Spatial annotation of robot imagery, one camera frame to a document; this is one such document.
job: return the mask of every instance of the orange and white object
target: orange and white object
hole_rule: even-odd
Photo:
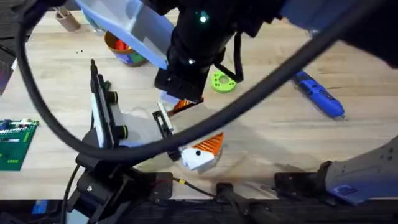
[[[216,136],[183,150],[181,152],[183,165],[193,171],[213,162],[220,153],[223,145],[223,138],[224,133],[219,133]]]

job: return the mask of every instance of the orange part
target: orange part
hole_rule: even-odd
[[[176,110],[183,108],[184,106],[188,106],[190,104],[192,104],[192,103],[189,102],[188,100],[179,100],[178,103],[174,106],[174,108],[168,112],[169,116],[174,115]]]
[[[213,136],[203,142],[194,145],[193,147],[196,149],[200,149],[206,152],[213,153],[214,156],[218,155],[218,152],[223,145],[224,133],[219,133],[216,136]]]

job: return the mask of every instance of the green plastic part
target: green plastic part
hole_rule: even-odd
[[[110,90],[111,89],[111,85],[112,85],[111,82],[106,80],[104,82],[104,84],[105,84],[105,86],[104,86],[105,90]]]
[[[236,82],[222,71],[217,71],[211,76],[211,87],[218,93],[229,93],[235,89]]]

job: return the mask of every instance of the cardboard tube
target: cardboard tube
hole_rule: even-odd
[[[70,13],[70,11],[66,11],[67,14],[65,15],[65,11],[60,12],[57,11],[55,13],[55,19],[68,31],[74,32],[80,29],[80,23],[75,19],[75,17]]]

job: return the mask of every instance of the black strap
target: black strap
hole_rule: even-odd
[[[242,45],[242,32],[238,31],[234,37],[234,67],[235,74],[231,72],[224,65],[215,63],[214,66],[222,71],[225,75],[232,78],[236,83],[243,81],[243,69],[241,61],[241,45]]]

